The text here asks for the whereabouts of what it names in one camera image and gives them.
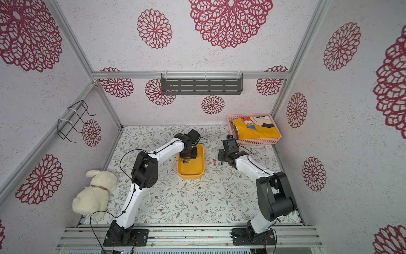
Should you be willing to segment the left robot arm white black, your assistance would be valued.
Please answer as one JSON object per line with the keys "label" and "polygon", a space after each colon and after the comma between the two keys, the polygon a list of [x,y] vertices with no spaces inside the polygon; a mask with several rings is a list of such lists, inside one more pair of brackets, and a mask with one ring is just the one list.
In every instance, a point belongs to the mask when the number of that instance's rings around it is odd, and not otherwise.
{"label": "left robot arm white black", "polygon": [[176,134],[166,144],[153,151],[140,150],[131,172],[127,198],[119,216],[111,222],[104,239],[104,247],[122,247],[135,243],[132,239],[135,217],[141,201],[158,181],[159,165],[178,153],[185,155],[187,159],[196,159],[199,141],[199,132],[192,129],[187,134]]}

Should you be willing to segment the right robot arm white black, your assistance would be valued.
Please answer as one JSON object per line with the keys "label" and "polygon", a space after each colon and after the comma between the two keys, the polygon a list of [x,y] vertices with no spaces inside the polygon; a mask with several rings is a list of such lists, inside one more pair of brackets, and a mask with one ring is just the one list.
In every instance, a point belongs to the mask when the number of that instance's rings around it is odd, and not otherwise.
{"label": "right robot arm white black", "polygon": [[240,150],[237,140],[230,134],[223,140],[223,146],[224,148],[219,150],[218,159],[255,181],[260,209],[259,213],[247,222],[245,229],[232,229],[233,245],[275,246],[277,233],[273,226],[280,217],[288,216],[297,209],[287,175],[283,172],[271,173],[255,162],[248,152]]}

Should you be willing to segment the yellow plastic storage box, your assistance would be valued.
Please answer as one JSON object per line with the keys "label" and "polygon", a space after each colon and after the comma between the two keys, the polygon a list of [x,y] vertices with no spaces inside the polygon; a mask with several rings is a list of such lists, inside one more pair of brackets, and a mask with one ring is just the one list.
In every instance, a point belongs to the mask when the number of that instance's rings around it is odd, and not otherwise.
{"label": "yellow plastic storage box", "polygon": [[205,172],[204,146],[198,144],[196,148],[197,158],[186,159],[181,157],[181,153],[178,154],[177,172],[182,179],[200,179]]}

